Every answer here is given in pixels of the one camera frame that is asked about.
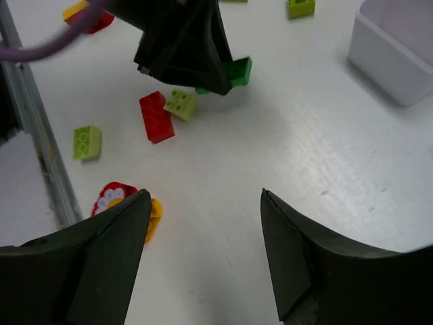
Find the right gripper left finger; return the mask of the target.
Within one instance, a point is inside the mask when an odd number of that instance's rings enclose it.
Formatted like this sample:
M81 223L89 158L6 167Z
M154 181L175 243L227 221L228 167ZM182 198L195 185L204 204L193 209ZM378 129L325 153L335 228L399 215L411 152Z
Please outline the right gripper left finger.
M1 247L1 323L124 324L151 209L139 190L70 227Z

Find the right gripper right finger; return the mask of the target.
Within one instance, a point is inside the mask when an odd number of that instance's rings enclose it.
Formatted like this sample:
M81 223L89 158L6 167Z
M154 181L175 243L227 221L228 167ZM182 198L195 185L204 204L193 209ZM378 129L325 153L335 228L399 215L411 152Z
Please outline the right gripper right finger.
M284 324L431 324L432 247L388 251L260 197L277 315Z

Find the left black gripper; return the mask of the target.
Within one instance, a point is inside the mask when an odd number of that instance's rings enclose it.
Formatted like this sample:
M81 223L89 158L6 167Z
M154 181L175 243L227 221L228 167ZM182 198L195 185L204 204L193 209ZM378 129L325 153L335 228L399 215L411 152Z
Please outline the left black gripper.
M113 1L108 12L143 31L134 57L143 74L223 94L231 53L216 1Z

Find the green 2x3 lego brick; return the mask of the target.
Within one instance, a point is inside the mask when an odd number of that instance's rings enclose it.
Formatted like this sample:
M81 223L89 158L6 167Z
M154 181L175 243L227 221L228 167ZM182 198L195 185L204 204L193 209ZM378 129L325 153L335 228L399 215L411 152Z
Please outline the green 2x3 lego brick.
M233 57L212 56L205 70L197 72L196 78L189 85L199 94L215 93L227 95L233 88L249 83L252 71L250 56Z

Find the pale green 2x2 lego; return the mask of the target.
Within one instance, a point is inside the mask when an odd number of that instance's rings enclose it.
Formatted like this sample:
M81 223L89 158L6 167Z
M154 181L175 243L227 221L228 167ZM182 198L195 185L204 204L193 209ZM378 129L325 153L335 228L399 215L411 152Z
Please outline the pale green 2x2 lego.
M189 121L198 106L196 97L180 89L173 89L164 109L184 121Z

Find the red 2x3 lego brick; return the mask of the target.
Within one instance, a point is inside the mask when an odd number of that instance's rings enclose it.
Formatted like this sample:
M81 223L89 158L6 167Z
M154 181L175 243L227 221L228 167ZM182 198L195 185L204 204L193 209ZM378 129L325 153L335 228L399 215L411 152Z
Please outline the red 2x3 lego brick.
M164 109L165 97L155 91L139 100L147 138L160 143L175 135L170 114Z

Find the red flower lego piece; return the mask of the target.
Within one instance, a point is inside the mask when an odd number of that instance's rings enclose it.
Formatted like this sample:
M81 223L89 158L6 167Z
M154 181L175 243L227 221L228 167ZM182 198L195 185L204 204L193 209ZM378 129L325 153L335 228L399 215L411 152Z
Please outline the red flower lego piece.
M137 188L134 186L117 181L108 183L99 193L98 199L93 205L91 216L93 217L110 207L113 207L136 192Z

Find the red curved lego piece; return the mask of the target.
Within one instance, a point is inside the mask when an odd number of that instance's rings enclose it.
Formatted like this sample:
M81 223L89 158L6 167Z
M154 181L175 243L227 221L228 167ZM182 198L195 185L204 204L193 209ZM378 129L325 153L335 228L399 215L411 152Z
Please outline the red curved lego piece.
M64 12L63 13L64 22L66 22L67 24L72 24L82 16L83 12L84 12L83 9L69 14ZM94 21L94 23L86 30L85 33L87 35L95 34L100 30L109 26L113 21L114 21L114 16L109 14L108 12L103 11L101 13L101 16L96 21Z

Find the yellow oval lego piece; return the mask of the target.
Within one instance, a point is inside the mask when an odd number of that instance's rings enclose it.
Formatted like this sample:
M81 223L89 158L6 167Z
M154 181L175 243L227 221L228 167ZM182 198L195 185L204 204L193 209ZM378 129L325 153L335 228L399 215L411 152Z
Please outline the yellow oval lego piece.
M150 240L154 237L154 233L163 216L162 204L156 198L152 198L151 202L152 202L152 209L151 209L147 234L145 237L145 245L147 245L150 242Z

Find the yellow small lego brick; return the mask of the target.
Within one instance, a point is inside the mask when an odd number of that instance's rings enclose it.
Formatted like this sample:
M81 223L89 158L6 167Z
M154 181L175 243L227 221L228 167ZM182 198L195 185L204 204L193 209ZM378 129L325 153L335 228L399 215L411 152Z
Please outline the yellow small lego brick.
M72 7L63 11L62 17L65 22L71 20L74 15L80 13L82 10L86 9L89 6L89 3L85 0L81 0L78 3L74 4Z

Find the olive 2x2 lego brick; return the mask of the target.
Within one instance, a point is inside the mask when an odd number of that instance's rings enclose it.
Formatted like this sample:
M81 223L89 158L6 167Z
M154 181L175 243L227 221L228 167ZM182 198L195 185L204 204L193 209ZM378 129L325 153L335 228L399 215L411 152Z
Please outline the olive 2x2 lego brick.
M289 0L289 19L297 19L312 16L315 13L315 0Z

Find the lime 2x2 lego brick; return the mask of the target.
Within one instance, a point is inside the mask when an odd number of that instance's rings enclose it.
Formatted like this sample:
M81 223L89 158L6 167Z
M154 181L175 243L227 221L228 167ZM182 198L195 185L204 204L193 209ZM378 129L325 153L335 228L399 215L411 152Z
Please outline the lime 2x2 lego brick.
M101 153L101 130L93 125L79 127L74 130L74 160L97 158Z

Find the left white sorting container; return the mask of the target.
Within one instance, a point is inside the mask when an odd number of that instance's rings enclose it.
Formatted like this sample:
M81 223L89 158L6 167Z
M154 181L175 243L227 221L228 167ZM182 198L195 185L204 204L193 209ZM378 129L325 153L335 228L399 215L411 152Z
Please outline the left white sorting container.
M431 94L432 2L364 1L348 59L402 106Z

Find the aluminium table rail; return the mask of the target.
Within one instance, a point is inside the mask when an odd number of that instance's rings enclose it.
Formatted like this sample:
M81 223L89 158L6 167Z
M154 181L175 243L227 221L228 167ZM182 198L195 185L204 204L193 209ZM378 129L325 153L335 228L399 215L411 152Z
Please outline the aluminium table rail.
M83 219L62 156L58 149L32 70L28 64L2 62L18 120L33 142L42 164L50 204L60 227Z

